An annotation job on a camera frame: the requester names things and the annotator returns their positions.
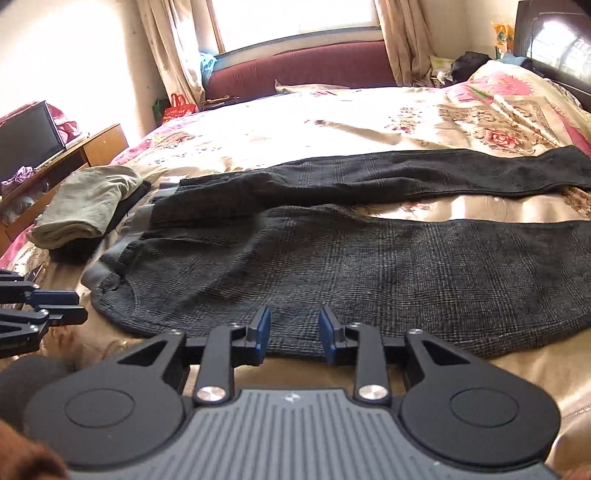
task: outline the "red headboard cushion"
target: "red headboard cushion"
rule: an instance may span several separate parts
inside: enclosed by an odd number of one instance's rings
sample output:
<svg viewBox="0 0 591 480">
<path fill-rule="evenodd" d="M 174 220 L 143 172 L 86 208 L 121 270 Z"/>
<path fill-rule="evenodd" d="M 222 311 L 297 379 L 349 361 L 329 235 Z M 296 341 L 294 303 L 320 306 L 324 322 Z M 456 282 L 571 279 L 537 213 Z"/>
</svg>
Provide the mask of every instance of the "red headboard cushion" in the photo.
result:
<svg viewBox="0 0 591 480">
<path fill-rule="evenodd" d="M 396 86 L 383 41 L 339 43 L 291 50 L 213 72 L 208 99 L 225 95 L 253 100 L 275 94 L 282 85 L 324 83 L 351 88 Z"/>
</svg>

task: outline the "black round pad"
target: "black round pad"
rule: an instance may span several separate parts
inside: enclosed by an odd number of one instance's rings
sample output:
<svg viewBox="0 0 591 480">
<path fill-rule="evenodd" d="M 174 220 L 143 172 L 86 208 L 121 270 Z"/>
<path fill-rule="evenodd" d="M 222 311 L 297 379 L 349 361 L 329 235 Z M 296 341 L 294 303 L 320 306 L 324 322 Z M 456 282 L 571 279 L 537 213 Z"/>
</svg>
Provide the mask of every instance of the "black round pad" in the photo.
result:
<svg viewBox="0 0 591 480">
<path fill-rule="evenodd" d="M 468 388 L 453 396 L 452 413 L 475 427 L 501 427 L 517 416 L 519 405 L 513 397 L 490 388 Z"/>
<path fill-rule="evenodd" d="M 504 468 L 545 459 L 560 413 L 542 389 L 503 370 L 443 367 L 406 393 L 400 418 L 431 452 L 464 465 Z"/>
<path fill-rule="evenodd" d="M 180 397 L 148 369 L 93 368 L 33 397 L 25 411 L 31 438 L 73 468 L 96 469 L 142 458 L 178 430 L 184 419 Z"/>
<path fill-rule="evenodd" d="M 131 415 L 134 399 L 110 388 L 82 392 L 66 405 L 67 417 L 81 427 L 103 428 L 117 425 Z"/>
</svg>

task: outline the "robotic arm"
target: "robotic arm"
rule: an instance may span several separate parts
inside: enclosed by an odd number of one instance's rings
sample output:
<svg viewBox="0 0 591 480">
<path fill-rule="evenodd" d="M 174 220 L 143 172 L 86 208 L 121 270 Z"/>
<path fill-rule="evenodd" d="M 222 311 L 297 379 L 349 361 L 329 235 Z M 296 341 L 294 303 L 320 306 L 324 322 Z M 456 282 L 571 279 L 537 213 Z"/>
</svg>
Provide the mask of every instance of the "robotic arm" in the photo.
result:
<svg viewBox="0 0 591 480">
<path fill-rule="evenodd" d="M 21 303 L 29 310 L 0 308 L 0 358 L 39 350 L 51 326 L 79 325 L 88 313 L 75 291 L 41 290 L 15 272 L 0 270 L 0 304 Z"/>
<path fill-rule="evenodd" d="M 422 330 L 383 338 L 327 308 L 320 338 L 333 365 L 355 365 L 342 389 L 235 393 L 233 368 L 260 365 L 271 312 L 206 338 L 164 333 L 38 392 L 29 435 L 75 480 L 551 480 L 560 426 L 542 389 Z M 192 397 L 181 395 L 199 364 Z M 388 364 L 404 369 L 392 394 Z"/>
</svg>

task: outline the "silver bolt head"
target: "silver bolt head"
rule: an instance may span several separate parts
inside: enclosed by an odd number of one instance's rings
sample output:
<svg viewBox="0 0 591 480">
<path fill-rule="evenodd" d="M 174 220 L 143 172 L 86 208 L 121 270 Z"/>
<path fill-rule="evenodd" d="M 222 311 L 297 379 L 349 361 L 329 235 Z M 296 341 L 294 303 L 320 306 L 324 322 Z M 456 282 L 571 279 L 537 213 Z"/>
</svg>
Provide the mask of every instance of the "silver bolt head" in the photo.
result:
<svg viewBox="0 0 591 480">
<path fill-rule="evenodd" d="M 382 385 L 364 385 L 361 387 L 358 392 L 361 398 L 365 400 L 381 400 L 388 395 L 388 389 L 383 387 Z"/>
<path fill-rule="evenodd" d="M 208 385 L 197 390 L 197 398 L 202 401 L 220 401 L 226 397 L 226 391 L 222 387 Z"/>
</svg>

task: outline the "wooden desk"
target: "wooden desk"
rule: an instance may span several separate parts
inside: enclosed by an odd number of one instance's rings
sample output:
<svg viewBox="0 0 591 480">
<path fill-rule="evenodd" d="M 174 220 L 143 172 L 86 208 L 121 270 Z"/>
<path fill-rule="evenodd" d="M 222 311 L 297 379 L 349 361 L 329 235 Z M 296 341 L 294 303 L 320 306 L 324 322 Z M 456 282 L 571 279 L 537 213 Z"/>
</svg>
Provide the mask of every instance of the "wooden desk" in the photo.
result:
<svg viewBox="0 0 591 480">
<path fill-rule="evenodd" d="M 13 223 L 6 225 L 0 221 L 0 255 L 10 247 L 10 244 L 24 229 L 33 224 L 35 218 L 43 213 L 61 183 L 72 172 L 88 167 L 108 165 L 128 146 L 121 125 L 111 125 L 60 154 L 50 163 L 42 166 L 31 178 L 20 184 L 9 195 L 6 195 L 0 202 L 0 212 L 42 181 L 46 181 L 49 185 L 47 193 L 25 210 Z"/>
</svg>

